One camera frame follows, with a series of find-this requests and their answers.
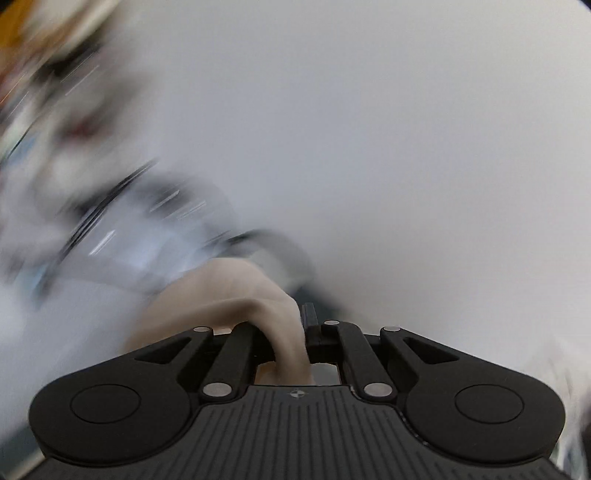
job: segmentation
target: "triangular cutout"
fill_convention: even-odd
[[[168,345],[158,348],[157,350],[136,357],[136,360],[161,365],[170,363],[190,341],[191,339],[189,337],[180,338]]]
[[[455,355],[452,355],[451,353],[444,350],[440,350],[439,348],[429,345],[428,343],[424,343],[421,340],[417,340],[416,338],[407,337],[404,339],[404,342],[426,364],[444,364],[446,362],[454,362],[458,360]]]

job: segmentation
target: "beige fabric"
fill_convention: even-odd
[[[168,286],[145,310],[128,350],[195,326],[214,329],[251,322],[273,347],[276,365],[265,380],[310,385],[310,362],[295,301],[255,265],[241,258],[215,258]]]

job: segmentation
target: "ribbed black surface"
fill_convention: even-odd
[[[205,407],[168,450],[133,465],[88,469],[48,460],[31,480],[393,479],[558,480],[547,460],[508,468],[464,465],[417,440],[390,406],[348,387],[249,387]]]

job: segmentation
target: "crosshair symbol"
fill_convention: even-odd
[[[290,396],[294,397],[294,398],[301,398],[304,395],[307,395],[306,392],[302,391],[302,390],[292,390],[290,392]]]

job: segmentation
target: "gray round object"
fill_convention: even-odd
[[[387,397],[392,393],[392,387],[386,383],[375,382],[365,385],[363,391],[371,397]]]
[[[208,383],[203,387],[203,393],[209,397],[227,397],[232,393],[232,387],[223,382]]]

